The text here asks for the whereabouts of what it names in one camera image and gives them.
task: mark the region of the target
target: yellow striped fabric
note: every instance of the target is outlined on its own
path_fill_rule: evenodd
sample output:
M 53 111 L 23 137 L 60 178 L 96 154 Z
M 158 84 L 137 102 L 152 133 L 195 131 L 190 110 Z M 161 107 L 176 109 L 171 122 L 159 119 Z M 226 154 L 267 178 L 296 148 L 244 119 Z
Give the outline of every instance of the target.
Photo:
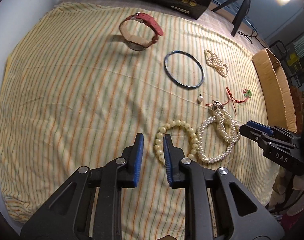
M 157 44 L 142 52 L 130 50 L 118 26 L 136 12 L 152 15 L 164 30 Z M 151 33 L 135 22 L 130 31 Z M 177 87 L 164 72 L 164 57 L 172 50 L 196 57 L 205 71 L 199 90 Z M 230 74 L 220 76 L 205 63 L 209 49 L 227 63 Z M 139 186 L 123 190 L 123 238 L 183 239 L 184 191 L 168 187 L 164 167 L 153 143 L 158 128 L 168 120 L 185 120 L 198 127 L 211 115 L 205 103 L 225 102 L 228 86 L 236 99 L 243 89 L 252 98 L 227 110 L 241 124 L 267 124 L 260 82 L 252 54 L 234 41 L 201 25 L 163 13 L 138 8 L 107 8 L 63 3 L 47 13 L 8 58 L 0 95 L 0 183 L 10 215 L 28 220 L 40 205 L 79 166 L 104 166 L 144 135 Z M 200 74 L 189 59 L 174 55 L 170 71 L 186 84 Z M 204 103 L 197 104 L 199 93 Z M 184 130 L 169 131 L 175 146 L 188 152 Z M 210 125 L 204 134 L 209 156 L 227 147 Z M 266 204 L 278 167 L 262 156 L 256 143 L 241 138 L 230 156 L 205 165 L 227 167 Z

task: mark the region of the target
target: watch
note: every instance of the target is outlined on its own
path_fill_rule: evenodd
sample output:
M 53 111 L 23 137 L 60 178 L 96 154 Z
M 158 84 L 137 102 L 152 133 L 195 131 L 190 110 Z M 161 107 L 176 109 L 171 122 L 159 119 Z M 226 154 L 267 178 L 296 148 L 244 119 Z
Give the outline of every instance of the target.
M 130 34 L 128 29 L 126 28 L 126 24 L 125 24 L 125 22 L 128 20 L 138 21 L 138 22 L 144 23 L 146 26 L 150 27 L 155 33 L 152 40 L 148 41 L 145 38 Z M 149 16 L 146 13 L 140 13 L 140 12 L 133 14 L 133 15 L 127 17 L 126 19 L 124 19 L 119 26 L 119 30 L 120 30 L 122 36 L 124 37 L 125 43 L 127 44 L 127 46 L 130 49 L 137 50 L 137 51 L 145 50 L 146 48 L 150 47 L 152 44 L 156 43 L 159 40 L 159 36 L 163 36 L 163 31 L 162 31 L 161 27 L 158 25 L 158 23 L 156 22 L 156 20 L 152 16 Z

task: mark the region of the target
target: red cord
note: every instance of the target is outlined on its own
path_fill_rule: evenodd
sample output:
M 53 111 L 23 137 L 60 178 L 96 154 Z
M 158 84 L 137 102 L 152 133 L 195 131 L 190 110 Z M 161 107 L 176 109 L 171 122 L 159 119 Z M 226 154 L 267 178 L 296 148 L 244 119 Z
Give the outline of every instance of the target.
M 238 103 L 238 104 L 240 104 L 240 103 L 245 103 L 248 99 L 249 99 L 249 97 L 246 97 L 244 100 L 236 100 L 234 97 L 233 97 L 233 95 L 232 95 L 232 93 L 231 93 L 231 91 L 230 91 L 230 89 L 228 88 L 228 87 L 226 87 L 226 92 L 228 93 L 228 96 L 229 96 L 229 100 L 227 101 L 227 102 L 225 102 L 224 104 L 222 104 L 223 106 L 225 106 L 229 101 L 231 101 L 232 100 L 232 104 L 233 104 L 233 107 L 234 107 L 234 112 L 235 112 L 235 115 L 236 115 L 236 108 L 235 108 L 235 105 L 234 105 L 234 102 L 236 102 L 236 103 Z

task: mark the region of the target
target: metal screw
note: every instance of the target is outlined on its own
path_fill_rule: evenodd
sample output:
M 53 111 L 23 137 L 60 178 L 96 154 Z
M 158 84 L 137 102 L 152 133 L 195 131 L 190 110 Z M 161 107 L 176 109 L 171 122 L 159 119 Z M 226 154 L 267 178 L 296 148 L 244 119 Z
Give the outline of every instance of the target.
M 225 175 L 225 174 L 227 174 L 228 172 L 229 172 L 229 170 L 228 170 L 227 168 L 225 168 L 225 167 L 220 167 L 220 168 L 218 168 L 218 173 L 220 173 L 220 174 Z
M 124 158 L 117 158 L 116 159 L 116 163 L 117 164 L 124 164 L 125 163 L 125 159 Z
M 183 158 L 183 159 L 181 160 L 181 162 L 182 162 L 183 164 L 190 164 L 190 163 L 191 163 L 191 160 L 190 160 L 190 158 Z
M 86 166 L 79 167 L 78 172 L 79 173 L 87 173 L 88 168 Z

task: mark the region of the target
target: black tripod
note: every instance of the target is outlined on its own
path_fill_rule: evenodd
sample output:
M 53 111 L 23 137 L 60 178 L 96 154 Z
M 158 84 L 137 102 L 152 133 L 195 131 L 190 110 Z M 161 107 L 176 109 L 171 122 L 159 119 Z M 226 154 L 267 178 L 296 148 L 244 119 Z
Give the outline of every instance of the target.
M 214 8 L 212 10 L 212 12 L 216 12 L 222 8 L 224 8 L 225 6 L 234 3 L 238 0 L 227 0 L 226 2 L 222 3 L 221 5 L 217 6 L 216 8 Z M 251 4 L 251 0 L 244 0 L 239 11 L 237 12 L 232 24 L 234 25 L 234 28 L 231 32 L 231 35 L 234 37 L 237 30 L 239 29 L 239 26 L 241 25 L 242 21 L 244 20 L 245 16 L 248 13 L 248 10 L 250 9 L 250 4 Z

